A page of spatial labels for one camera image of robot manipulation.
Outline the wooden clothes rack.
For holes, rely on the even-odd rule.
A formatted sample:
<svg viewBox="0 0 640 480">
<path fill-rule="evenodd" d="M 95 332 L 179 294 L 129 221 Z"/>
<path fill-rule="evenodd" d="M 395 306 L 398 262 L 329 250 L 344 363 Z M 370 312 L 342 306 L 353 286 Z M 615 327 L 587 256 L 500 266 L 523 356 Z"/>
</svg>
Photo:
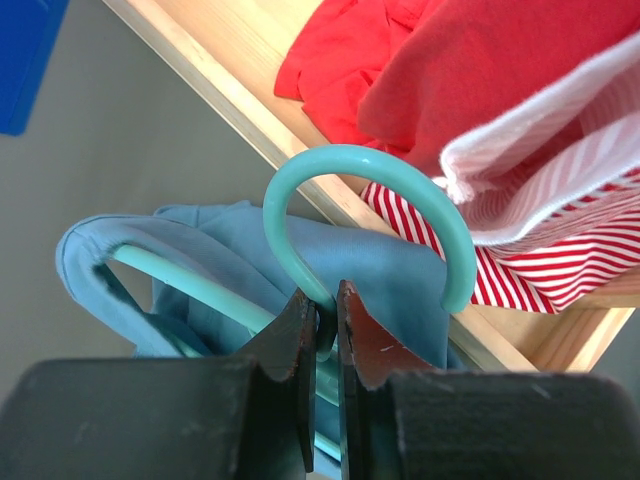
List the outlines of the wooden clothes rack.
<svg viewBox="0 0 640 480">
<path fill-rule="evenodd" d="M 271 166 L 324 143 L 297 102 L 274 95 L 277 70 L 313 1 L 113 1 L 111 10 Z M 637 317 L 631 271 L 558 315 L 469 306 L 452 342 L 485 370 L 588 371 Z"/>
</svg>

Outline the teal plastic hanger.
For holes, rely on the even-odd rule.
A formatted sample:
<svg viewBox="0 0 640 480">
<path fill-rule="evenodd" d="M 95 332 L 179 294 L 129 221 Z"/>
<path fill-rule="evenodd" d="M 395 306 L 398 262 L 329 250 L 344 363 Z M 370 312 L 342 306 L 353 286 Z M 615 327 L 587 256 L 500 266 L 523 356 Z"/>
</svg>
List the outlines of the teal plastic hanger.
<svg viewBox="0 0 640 480">
<path fill-rule="evenodd" d="M 340 406 L 337 326 L 337 294 L 295 250 L 286 227 L 286 209 L 293 191 L 314 177 L 342 173 L 365 177 L 405 195 L 432 223 L 446 256 L 447 276 L 440 297 L 449 313 L 468 303 L 476 281 L 476 261 L 468 228 L 448 197 L 425 175 L 403 161 L 380 151 L 349 145 L 317 147 L 296 155 L 281 167 L 267 188 L 263 203 L 263 226 L 267 243 L 287 275 L 315 305 L 316 375 L 315 397 L 322 395 Z M 253 337 L 278 315 L 271 315 L 239 295 L 133 245 L 116 249 L 114 258 L 201 301 L 247 327 Z M 220 377 L 225 360 L 208 361 L 204 368 Z M 405 412 L 400 385 L 423 379 L 430 372 L 402 372 L 389 377 L 394 390 L 396 422 Z M 300 479 L 306 473 L 221 473 L 225 479 Z"/>
</svg>

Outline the red shirt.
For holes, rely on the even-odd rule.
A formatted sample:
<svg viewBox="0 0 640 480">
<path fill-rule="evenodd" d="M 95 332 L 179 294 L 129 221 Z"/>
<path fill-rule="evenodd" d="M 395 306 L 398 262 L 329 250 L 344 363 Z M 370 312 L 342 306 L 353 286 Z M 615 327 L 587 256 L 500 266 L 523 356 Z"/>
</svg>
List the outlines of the red shirt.
<svg viewBox="0 0 640 480">
<path fill-rule="evenodd" d="M 327 140 L 437 175 L 447 143 L 638 30 L 635 1 L 325 1 L 274 92 Z"/>
</svg>

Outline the blue plastic folder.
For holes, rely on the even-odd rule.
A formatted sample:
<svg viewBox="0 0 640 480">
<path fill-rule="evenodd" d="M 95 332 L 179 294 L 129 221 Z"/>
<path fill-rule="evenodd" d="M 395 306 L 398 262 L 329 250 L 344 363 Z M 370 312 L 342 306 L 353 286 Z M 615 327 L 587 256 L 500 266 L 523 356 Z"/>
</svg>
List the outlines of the blue plastic folder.
<svg viewBox="0 0 640 480">
<path fill-rule="evenodd" d="M 27 128 L 69 2 L 1 0 L 1 132 Z"/>
</svg>

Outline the blue tank top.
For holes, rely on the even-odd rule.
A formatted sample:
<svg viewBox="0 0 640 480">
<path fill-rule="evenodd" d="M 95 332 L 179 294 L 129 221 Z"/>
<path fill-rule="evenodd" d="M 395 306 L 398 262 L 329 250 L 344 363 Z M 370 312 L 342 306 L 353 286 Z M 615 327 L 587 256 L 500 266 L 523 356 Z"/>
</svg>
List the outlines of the blue tank top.
<svg viewBox="0 0 640 480">
<path fill-rule="evenodd" d="M 435 367 L 433 374 L 400 385 L 403 479 L 451 474 L 455 448 L 441 415 L 457 376 L 448 346 L 450 314 L 440 303 L 444 261 L 422 245 L 374 231 L 295 216 L 285 223 L 295 250 L 331 293 L 341 281 L 353 282 L 369 313 Z M 82 459 L 58 474 L 225 479 L 217 465 L 221 431 L 213 423 L 221 406 L 221 378 L 204 365 L 236 354 L 252 332 L 117 261 L 114 252 L 124 245 L 157 254 L 274 316 L 297 289 L 267 243 L 263 210 L 247 202 L 169 206 L 151 216 L 96 216 L 71 227 L 55 255 L 64 286 L 78 304 L 133 343 L 139 356 L 58 369 L 61 380 L 74 373 L 83 379 L 70 394 L 77 406 L 74 418 L 83 424 L 74 441 Z M 317 395 L 314 412 L 321 441 L 314 446 L 312 471 L 342 476 L 334 449 L 341 439 L 339 407 Z"/>
</svg>

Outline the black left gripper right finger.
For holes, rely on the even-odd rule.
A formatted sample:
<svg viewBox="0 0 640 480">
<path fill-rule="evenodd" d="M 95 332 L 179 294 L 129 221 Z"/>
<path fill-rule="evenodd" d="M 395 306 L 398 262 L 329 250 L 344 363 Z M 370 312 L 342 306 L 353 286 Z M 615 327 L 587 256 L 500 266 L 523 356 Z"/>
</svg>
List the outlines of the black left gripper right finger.
<svg viewBox="0 0 640 480">
<path fill-rule="evenodd" d="M 381 325 L 355 284 L 337 294 L 341 471 L 344 479 L 403 479 L 389 377 L 435 369 Z"/>
</svg>

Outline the red white striped tank top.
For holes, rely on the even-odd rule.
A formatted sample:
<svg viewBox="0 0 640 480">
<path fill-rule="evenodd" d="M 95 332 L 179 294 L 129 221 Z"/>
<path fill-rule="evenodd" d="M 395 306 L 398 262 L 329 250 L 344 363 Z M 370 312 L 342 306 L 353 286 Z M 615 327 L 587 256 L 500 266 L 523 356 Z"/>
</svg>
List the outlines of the red white striped tank top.
<svg viewBox="0 0 640 480">
<path fill-rule="evenodd" d="M 639 36 L 447 143 L 428 175 L 477 248 L 474 301 L 555 313 L 639 262 Z"/>
</svg>

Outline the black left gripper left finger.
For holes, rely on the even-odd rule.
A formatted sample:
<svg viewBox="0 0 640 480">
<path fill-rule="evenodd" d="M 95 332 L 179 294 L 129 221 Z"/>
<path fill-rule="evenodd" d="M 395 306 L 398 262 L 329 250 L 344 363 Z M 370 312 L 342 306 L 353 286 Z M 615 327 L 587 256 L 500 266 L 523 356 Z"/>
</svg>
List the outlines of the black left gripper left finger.
<svg viewBox="0 0 640 480">
<path fill-rule="evenodd" d="M 221 473 L 308 473 L 314 463 L 316 310 L 301 290 L 220 371 Z"/>
</svg>

